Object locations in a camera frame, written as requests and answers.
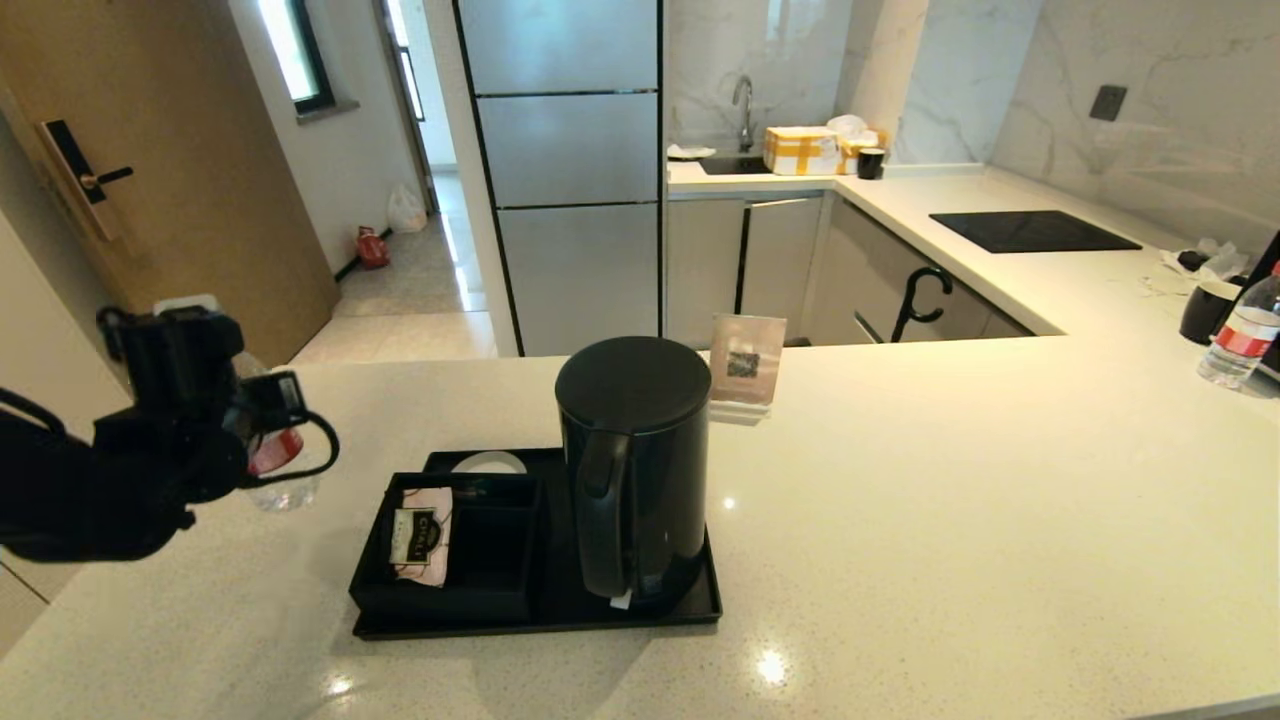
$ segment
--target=faucet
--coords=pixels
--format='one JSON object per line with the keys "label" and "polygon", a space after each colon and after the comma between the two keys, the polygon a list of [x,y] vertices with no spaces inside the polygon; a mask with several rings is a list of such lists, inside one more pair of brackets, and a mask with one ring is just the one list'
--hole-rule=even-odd
{"label": "faucet", "polygon": [[739,100],[742,97],[742,91],[746,91],[746,102],[742,104],[742,129],[737,133],[737,150],[739,152],[748,152],[751,150],[751,136],[755,135],[755,127],[751,126],[751,78],[750,76],[742,76],[737,78],[737,85],[733,87],[733,104],[737,105]]}

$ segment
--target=kitchen island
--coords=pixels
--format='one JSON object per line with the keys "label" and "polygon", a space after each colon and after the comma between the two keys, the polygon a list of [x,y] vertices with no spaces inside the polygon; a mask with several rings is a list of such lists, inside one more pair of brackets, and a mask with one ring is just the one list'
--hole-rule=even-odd
{"label": "kitchen island", "polygon": [[982,258],[925,210],[1048,196],[837,182],[1047,337],[786,350],[772,416],[712,425],[717,626],[353,638],[390,474],[558,445],[563,359],[303,366],[343,439],[315,505],[228,497],[79,573],[0,662],[0,717],[1121,717],[1280,691],[1280,404],[1196,377],[1180,301],[1134,286],[1153,251]]}

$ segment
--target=tea bag label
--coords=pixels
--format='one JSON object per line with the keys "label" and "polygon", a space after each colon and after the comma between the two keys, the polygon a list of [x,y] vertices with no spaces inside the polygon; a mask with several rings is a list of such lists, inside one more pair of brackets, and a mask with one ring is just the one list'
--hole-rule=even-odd
{"label": "tea bag label", "polygon": [[398,565],[430,565],[431,551],[440,543],[440,524],[435,509],[396,510],[392,532],[392,562]]}

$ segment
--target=kitchen sink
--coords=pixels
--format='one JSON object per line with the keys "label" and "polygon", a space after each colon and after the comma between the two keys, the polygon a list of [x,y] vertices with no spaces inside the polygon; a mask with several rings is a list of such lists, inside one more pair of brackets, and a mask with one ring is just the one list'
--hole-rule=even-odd
{"label": "kitchen sink", "polygon": [[698,161],[709,176],[760,176],[769,173],[764,158],[703,158]]}

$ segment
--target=black mug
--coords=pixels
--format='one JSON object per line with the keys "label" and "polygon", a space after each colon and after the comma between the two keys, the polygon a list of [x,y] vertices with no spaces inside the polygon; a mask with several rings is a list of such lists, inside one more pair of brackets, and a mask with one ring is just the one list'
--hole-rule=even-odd
{"label": "black mug", "polygon": [[1187,309],[1183,310],[1183,324],[1178,329],[1187,340],[1208,345],[1211,337],[1231,314],[1235,299],[1240,295],[1240,287],[1222,281],[1206,281],[1201,283],[1187,299]]}
{"label": "black mug", "polygon": [[879,179],[884,172],[884,150],[879,147],[863,147],[858,152],[858,177],[863,179]]}

